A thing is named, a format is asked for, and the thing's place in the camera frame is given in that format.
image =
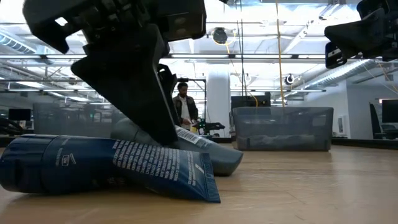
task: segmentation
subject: white label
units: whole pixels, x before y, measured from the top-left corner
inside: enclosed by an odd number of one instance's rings
[[[200,140],[200,136],[197,136],[196,134],[193,134],[192,132],[185,130],[183,128],[180,127],[175,127],[175,130],[177,132],[177,135],[180,138],[183,138],[189,142],[192,142],[194,144],[196,144],[199,140]]]

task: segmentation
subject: ceiling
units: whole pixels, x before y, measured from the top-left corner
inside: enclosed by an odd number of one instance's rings
[[[0,35],[10,37],[18,43],[31,49],[35,54],[59,54],[38,38],[34,37],[25,24],[22,15],[23,0],[2,0],[0,3]],[[325,44],[328,39],[323,31],[326,26],[341,24],[359,20],[356,12],[356,4],[359,1],[328,1],[328,0],[298,0],[279,1],[279,15],[276,13],[274,3],[262,3],[262,0],[242,0],[242,8],[239,3],[235,5],[231,0],[227,5],[217,0],[205,0],[207,11],[206,33],[198,40],[181,40],[170,43],[172,54],[273,54],[279,53],[277,38],[277,20],[279,18],[280,48],[283,55],[324,55]],[[212,33],[216,27],[223,27],[228,35],[227,45],[218,45],[212,39]],[[243,52],[239,47],[238,29],[243,30]],[[68,37],[70,46],[68,54],[83,54],[82,47],[86,40],[81,32]],[[0,41],[0,54],[21,54],[6,43]],[[57,60],[62,66],[48,66],[39,64],[34,60],[3,60],[18,68],[23,68],[32,79],[48,78],[77,78],[72,74],[68,65],[75,60]],[[171,71],[179,77],[206,78],[212,63],[219,61],[211,58],[204,60],[195,59],[168,59],[161,61],[167,64]],[[282,61],[282,76],[292,74],[296,79],[295,86],[321,77],[327,70],[323,59],[308,60],[305,63],[297,60]],[[227,63],[231,73],[231,88],[239,88],[241,85],[241,70],[244,66],[246,83],[248,88],[279,88],[279,62],[278,60],[245,59],[245,63]],[[17,75],[27,77],[26,73],[14,70]],[[9,78],[0,72],[0,77]],[[83,82],[70,85],[69,83],[56,84],[57,88],[76,89],[90,88]],[[95,93],[87,93],[89,97],[96,98]]]

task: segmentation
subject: wooden surface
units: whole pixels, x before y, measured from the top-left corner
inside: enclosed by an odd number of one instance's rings
[[[43,197],[0,189],[0,223],[398,223],[398,151],[245,152],[221,204],[134,191]]]

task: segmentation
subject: blue squeeze tube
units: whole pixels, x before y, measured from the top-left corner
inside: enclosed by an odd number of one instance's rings
[[[140,185],[159,194],[220,202],[209,154],[114,139],[26,134],[0,158],[9,191],[68,194]]]

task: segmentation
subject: man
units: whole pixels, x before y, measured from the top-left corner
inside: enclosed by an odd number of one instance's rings
[[[173,98],[174,107],[180,118],[181,128],[191,129],[192,120],[198,119],[198,108],[192,97],[187,96],[188,84],[181,82],[177,85],[178,96]]]

